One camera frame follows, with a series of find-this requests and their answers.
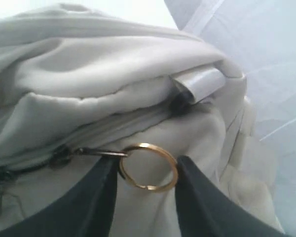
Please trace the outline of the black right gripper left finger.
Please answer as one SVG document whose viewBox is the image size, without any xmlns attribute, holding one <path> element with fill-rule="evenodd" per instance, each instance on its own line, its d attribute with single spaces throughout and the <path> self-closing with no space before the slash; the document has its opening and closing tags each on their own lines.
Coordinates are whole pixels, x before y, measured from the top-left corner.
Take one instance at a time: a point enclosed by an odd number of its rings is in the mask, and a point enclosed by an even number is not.
<svg viewBox="0 0 296 237">
<path fill-rule="evenodd" d="M 117 194 L 118 161 L 101 158 L 64 196 L 0 231 L 0 237 L 107 237 Z"/>
</svg>

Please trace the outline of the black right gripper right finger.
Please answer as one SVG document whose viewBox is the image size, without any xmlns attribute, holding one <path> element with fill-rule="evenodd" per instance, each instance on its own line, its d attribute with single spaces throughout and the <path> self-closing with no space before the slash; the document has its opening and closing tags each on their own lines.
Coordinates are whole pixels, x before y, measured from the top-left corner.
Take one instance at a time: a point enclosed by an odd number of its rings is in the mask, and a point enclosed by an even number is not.
<svg viewBox="0 0 296 237">
<path fill-rule="evenodd" d="M 230 201 L 190 157 L 177 159 L 175 187 L 178 223 L 183 237 L 283 237 Z"/>
</svg>

